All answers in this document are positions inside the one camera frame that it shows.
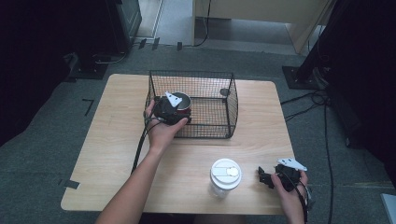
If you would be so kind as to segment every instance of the hand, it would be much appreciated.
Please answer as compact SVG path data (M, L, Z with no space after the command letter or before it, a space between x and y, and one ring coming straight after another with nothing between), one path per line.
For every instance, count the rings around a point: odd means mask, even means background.
M149 106L146 108L146 117L151 114L154 105L154 100L151 100ZM153 119L148 125L150 151L155 150L162 153L170 145L175 134L184 127L187 121L188 119L182 119L177 124L169 126L160 123L157 119Z
M300 171L301 179L300 181L306 186L308 184L308 177L304 171ZM282 205L283 212L288 220L288 223L304 223L304 211L301 205L299 195L294 189L291 192L287 192L280 182L279 177L276 174L271 175L271 179L276 188L277 194L280 197L280 203ZM297 189L306 197L305 188L303 185L299 184Z

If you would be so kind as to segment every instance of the person's left hand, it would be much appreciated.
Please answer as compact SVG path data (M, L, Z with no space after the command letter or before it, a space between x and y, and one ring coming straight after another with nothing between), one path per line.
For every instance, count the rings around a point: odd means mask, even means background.
M147 117L151 114L154 105L154 100L151 100L146 108ZM165 150L172 142L175 134L186 125L187 121L188 119L182 119L175 125L167 125L159 123L157 119L153 119L148 125L150 150Z

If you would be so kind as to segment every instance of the wooden table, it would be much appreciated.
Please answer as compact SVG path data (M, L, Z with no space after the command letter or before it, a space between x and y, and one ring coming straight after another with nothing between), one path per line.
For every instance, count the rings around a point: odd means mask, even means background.
M286 23L294 49L301 53L317 26L327 23L334 3L334 0L216 0L211 2L209 18ZM208 6L209 0L193 0L192 44L195 18L206 18Z
M149 77L112 75L96 110L71 180L64 210L101 211L131 173L143 131ZM276 191L259 182L257 169L274 172L276 160L294 157L276 86L236 80L239 115L231 139L175 139L158 168L145 212L282 214ZM140 160L147 154L145 141ZM236 161L240 185L220 200L209 193L209 171L221 158Z

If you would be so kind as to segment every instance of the forearm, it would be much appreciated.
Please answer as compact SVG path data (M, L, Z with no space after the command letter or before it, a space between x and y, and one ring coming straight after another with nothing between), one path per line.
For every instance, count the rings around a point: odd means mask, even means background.
M96 223L138 223L163 150L151 150L108 203Z

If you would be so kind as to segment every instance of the wire mesh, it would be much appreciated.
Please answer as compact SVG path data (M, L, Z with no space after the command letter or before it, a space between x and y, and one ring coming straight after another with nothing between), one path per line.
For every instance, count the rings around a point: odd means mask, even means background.
M146 106L166 91L191 98L191 123L176 137L231 138L238 117L233 73L201 71L150 71Z

